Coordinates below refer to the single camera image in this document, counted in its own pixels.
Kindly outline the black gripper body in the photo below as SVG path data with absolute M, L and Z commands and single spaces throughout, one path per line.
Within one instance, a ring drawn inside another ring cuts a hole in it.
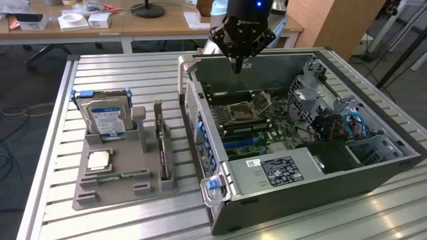
M 224 28 L 234 44 L 234 56 L 237 57 L 237 34 L 244 30 L 263 32 L 268 27 L 271 13 L 271 0 L 229 0 Z

